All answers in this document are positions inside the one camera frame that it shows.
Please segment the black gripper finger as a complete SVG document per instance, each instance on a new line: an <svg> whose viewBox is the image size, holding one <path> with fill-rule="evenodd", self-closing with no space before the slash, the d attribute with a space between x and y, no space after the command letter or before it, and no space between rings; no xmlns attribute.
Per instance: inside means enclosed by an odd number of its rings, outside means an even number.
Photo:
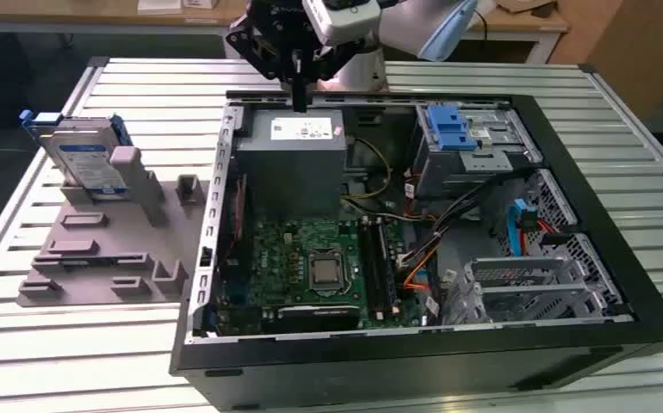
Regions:
<svg viewBox="0 0 663 413"><path fill-rule="evenodd" d="M327 81L338 73L350 59L362 51L363 40L355 40L331 47L318 54L319 49L303 49L300 52L300 112L307 111L312 102L312 90L319 80Z"/></svg>
<svg viewBox="0 0 663 413"><path fill-rule="evenodd" d="M280 82L291 96L292 110L299 113L300 78L291 55L277 49L264 35L255 34L255 27L248 17L241 17L232 23L224 39L264 78Z"/></svg>

